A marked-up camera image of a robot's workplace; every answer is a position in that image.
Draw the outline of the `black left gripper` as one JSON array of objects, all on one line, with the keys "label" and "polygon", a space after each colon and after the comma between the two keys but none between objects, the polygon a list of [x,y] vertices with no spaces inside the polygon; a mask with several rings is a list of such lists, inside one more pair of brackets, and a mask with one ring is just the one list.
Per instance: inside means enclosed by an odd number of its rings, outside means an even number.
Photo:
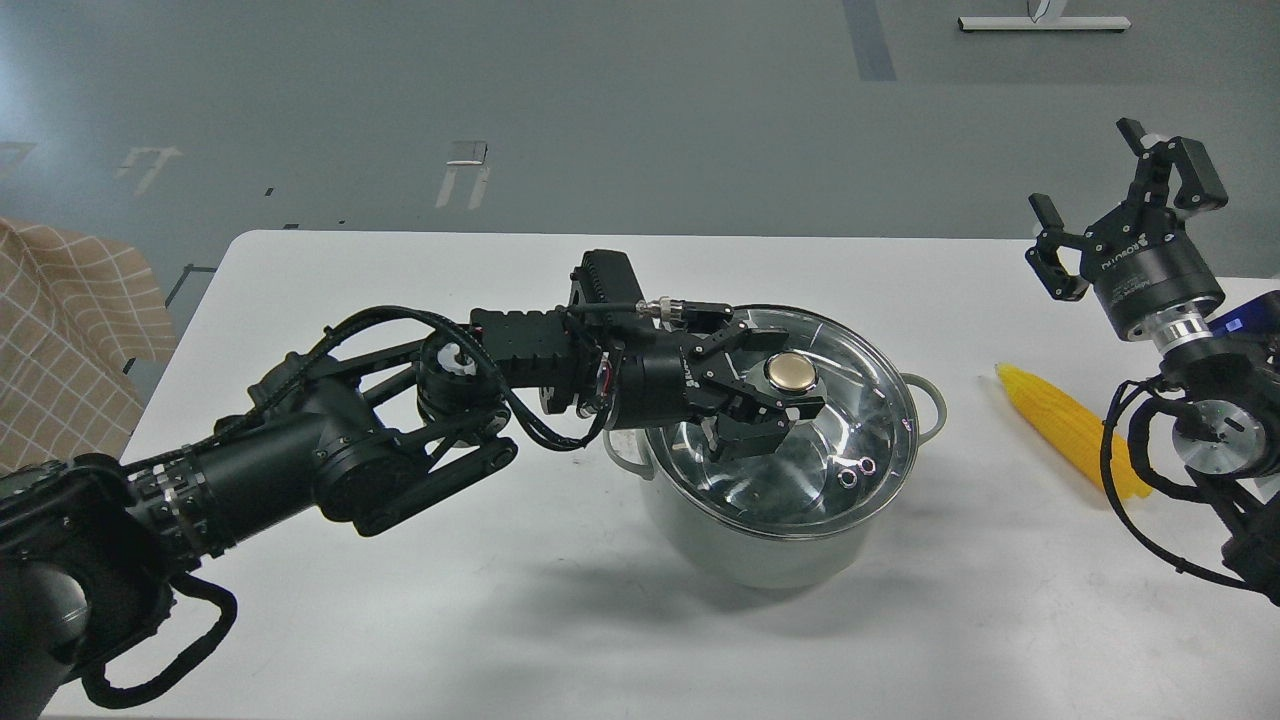
[{"label": "black left gripper", "polygon": [[614,340],[609,430],[701,421],[705,456],[727,462],[771,455],[791,429],[813,421],[827,405],[822,392],[777,398],[750,396],[732,379],[730,356],[778,351],[791,333],[746,322],[701,323],[685,331],[630,331]]}]

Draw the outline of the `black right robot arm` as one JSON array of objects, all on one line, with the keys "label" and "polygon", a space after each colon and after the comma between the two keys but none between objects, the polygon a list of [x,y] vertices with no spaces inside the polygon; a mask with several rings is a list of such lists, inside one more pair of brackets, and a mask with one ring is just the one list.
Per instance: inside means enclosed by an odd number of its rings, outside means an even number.
[{"label": "black right robot arm", "polygon": [[[1108,503],[1132,536],[1175,571],[1279,601],[1277,291],[1224,310],[1225,293],[1187,222],[1228,205],[1204,145],[1117,129],[1135,156],[1124,200],[1082,233],[1050,196],[1033,193],[1039,223],[1025,260],[1047,295],[1093,293],[1115,336],[1149,341],[1158,373],[1125,380],[1103,419],[1100,470]],[[1129,518],[1112,470],[1114,430],[1129,420],[1130,468],[1161,495],[1213,510],[1228,530],[1222,570],[1153,542]]]}]

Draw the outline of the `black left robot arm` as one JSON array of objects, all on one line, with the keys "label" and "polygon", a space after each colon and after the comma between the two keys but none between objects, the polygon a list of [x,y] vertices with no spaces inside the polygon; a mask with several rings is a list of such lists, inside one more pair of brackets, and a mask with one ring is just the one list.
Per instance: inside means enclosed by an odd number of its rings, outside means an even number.
[{"label": "black left robot arm", "polygon": [[210,437],[134,462],[104,454],[3,478],[3,716],[68,682],[104,708],[164,694],[224,641],[233,593],[195,575],[308,507],[371,537],[508,466],[517,421],[572,452],[604,430],[690,421],[712,460],[773,454],[826,401],[745,307],[646,300],[628,256],[584,254],[570,302],[465,324],[365,309],[250,388]]}]

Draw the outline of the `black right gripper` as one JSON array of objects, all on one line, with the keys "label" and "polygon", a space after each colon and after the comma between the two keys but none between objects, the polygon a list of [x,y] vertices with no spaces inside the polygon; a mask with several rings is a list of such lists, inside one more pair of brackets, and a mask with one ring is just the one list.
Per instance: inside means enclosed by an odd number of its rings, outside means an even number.
[{"label": "black right gripper", "polygon": [[[1048,195],[1030,193],[1039,231],[1025,259],[1056,301],[1080,301],[1092,284],[1115,336],[1134,342],[1157,313],[1188,305],[1208,315],[1222,305],[1225,292],[1185,222],[1225,208],[1229,196],[1201,141],[1152,135],[1132,118],[1117,129],[1137,158],[1121,206],[1088,225],[1084,238],[1065,229]],[[1062,249],[1085,251],[1082,275],[1062,264]]]}]

